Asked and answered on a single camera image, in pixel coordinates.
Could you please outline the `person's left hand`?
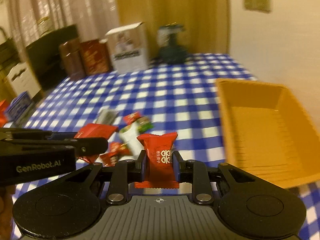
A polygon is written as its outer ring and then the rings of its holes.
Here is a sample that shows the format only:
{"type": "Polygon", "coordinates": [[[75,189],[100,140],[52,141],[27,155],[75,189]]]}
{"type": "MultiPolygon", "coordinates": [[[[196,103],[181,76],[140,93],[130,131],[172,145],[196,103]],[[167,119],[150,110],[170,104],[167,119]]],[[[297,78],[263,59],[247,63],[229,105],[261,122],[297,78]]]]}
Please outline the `person's left hand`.
{"type": "Polygon", "coordinates": [[[15,194],[16,185],[1,187],[1,239],[11,239],[12,233],[12,196],[15,194]]]}

